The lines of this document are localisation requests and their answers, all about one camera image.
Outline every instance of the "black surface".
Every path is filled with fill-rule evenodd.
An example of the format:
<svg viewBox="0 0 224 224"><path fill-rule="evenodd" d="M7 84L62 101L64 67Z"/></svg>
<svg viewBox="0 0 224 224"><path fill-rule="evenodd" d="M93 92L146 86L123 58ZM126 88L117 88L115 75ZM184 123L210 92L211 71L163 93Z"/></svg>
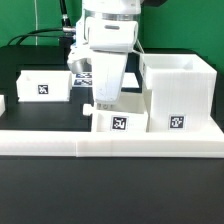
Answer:
<svg viewBox="0 0 224 224"><path fill-rule="evenodd" d="M54 47L0 49L0 91L10 116L26 109L15 109L11 88L20 68L66 69L63 54ZM214 116L222 120L217 97ZM224 159L0 157L2 224L223 224L223 207Z"/></svg>

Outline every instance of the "white platform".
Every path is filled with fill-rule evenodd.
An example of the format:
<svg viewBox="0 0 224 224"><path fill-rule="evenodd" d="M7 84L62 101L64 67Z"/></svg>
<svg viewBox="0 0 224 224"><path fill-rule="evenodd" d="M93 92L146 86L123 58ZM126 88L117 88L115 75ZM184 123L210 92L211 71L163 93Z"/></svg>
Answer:
<svg viewBox="0 0 224 224"><path fill-rule="evenodd" d="M224 135L213 120L197 133L0 131L0 155L224 158Z"/></svg>

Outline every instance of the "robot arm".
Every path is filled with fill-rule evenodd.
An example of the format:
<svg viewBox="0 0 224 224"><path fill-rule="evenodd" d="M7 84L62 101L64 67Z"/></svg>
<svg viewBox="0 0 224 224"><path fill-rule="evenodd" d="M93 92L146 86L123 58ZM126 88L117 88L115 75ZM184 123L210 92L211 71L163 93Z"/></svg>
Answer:
<svg viewBox="0 0 224 224"><path fill-rule="evenodd" d="M88 59L96 103L113 105L119 99L128 53L138 36L143 1L83 0L68 65L73 73L84 72Z"/></svg>

